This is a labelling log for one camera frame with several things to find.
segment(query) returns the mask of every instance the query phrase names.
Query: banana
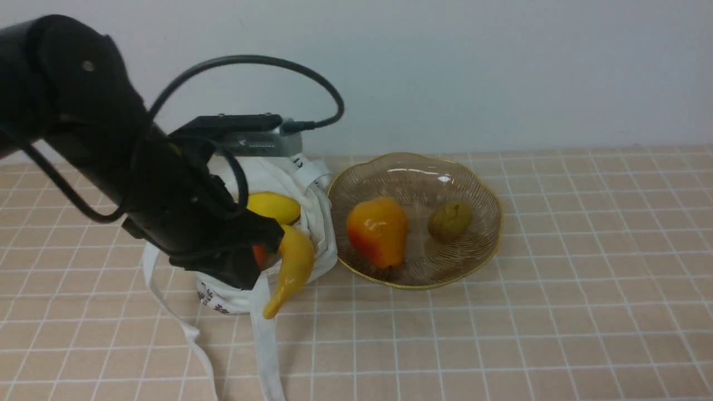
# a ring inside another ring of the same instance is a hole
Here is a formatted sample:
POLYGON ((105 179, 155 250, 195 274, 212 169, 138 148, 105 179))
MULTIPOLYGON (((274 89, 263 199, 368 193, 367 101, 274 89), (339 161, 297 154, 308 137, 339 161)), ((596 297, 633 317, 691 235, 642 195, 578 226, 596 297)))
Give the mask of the banana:
POLYGON ((256 192, 247 198, 247 209, 280 224, 293 224, 299 219, 299 203, 289 196, 274 192, 256 192))
POLYGON ((311 240, 291 225, 281 226, 284 230, 279 245, 282 266, 277 276, 277 289, 262 311, 265 319, 274 318, 282 305, 302 290, 314 267, 314 246, 311 240))

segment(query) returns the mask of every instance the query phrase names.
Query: robotic arm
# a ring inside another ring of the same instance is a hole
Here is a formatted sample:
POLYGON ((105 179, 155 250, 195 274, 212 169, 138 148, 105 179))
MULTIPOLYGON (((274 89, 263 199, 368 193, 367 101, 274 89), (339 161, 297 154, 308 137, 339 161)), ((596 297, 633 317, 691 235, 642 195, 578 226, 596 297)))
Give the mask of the robotic arm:
POLYGON ((125 213, 122 227, 167 253, 172 265, 236 288, 251 289, 260 274, 252 245, 276 252, 283 232, 275 220, 245 209, 247 181, 233 156, 294 155, 301 151, 300 131, 330 125, 343 112, 339 93, 319 74, 263 56, 199 64, 147 110, 108 36, 65 16, 0 29, 0 158, 25 151, 88 217, 110 223, 125 213), (316 123, 269 114, 204 116, 171 135, 153 123, 171 93, 190 77, 238 63, 279 66, 312 78, 335 99, 337 114, 316 123), (40 138, 118 210, 100 215, 86 205, 31 145, 40 138), (214 153, 225 156, 236 175, 237 203, 208 171, 214 153))

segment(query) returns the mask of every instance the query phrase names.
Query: fruit bowl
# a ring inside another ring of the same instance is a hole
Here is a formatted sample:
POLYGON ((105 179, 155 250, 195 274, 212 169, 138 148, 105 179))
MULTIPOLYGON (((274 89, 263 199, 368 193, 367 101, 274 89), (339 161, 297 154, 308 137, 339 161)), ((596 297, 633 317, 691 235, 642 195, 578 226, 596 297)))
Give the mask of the fruit bowl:
POLYGON ((498 197, 467 167, 414 153, 389 153, 346 169, 328 196, 339 260, 368 280, 396 288, 426 290, 477 271, 497 252, 503 228, 498 197), (404 262, 380 269, 359 254, 347 237, 347 217, 354 206, 379 196, 398 201, 409 220, 404 262), (427 226, 434 210, 448 201, 467 203, 473 220, 455 241, 437 243, 427 226))

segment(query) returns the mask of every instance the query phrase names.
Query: white cloth bag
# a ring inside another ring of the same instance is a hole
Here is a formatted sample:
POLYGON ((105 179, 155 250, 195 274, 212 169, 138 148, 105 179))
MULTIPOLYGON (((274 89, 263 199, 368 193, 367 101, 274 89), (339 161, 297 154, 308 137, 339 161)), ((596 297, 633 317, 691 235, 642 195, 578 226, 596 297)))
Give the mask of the white cloth bag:
MULTIPOLYGON (((337 244, 330 213, 331 204, 324 192, 332 173, 323 161, 309 161, 302 154, 288 158, 238 158, 247 177, 251 193, 270 191, 289 196, 299 202, 301 216, 299 229, 312 239, 315 249, 315 263, 309 281, 316 280, 337 263, 337 244)), ((223 158, 213 158, 208 163, 210 172, 221 177, 232 194, 237 192, 235 177, 223 158)), ((178 320, 188 345, 203 365, 206 375, 213 382, 212 398, 218 400, 215 378, 210 360, 195 343, 200 332, 183 322, 166 303, 153 281, 153 270, 159 250, 146 243, 143 252, 143 273, 147 287, 154 298, 166 309, 170 316, 178 320)), ((221 313, 249 313, 255 337, 257 364, 262 392, 267 401, 285 401, 279 378, 277 360, 277 339, 275 320, 266 320, 262 310, 270 301, 270 285, 274 285, 280 262, 262 272, 252 291, 232 288, 208 275, 196 273, 196 290, 200 302, 221 313)))

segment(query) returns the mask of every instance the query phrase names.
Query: orange pear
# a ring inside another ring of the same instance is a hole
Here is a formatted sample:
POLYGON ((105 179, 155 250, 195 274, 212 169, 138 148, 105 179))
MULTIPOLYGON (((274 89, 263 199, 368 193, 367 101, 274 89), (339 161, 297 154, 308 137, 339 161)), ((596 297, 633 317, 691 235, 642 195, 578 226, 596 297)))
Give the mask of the orange pear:
POLYGON ((404 261, 409 219, 393 198, 381 196, 354 206, 347 217, 347 237, 354 249, 381 269, 404 261))

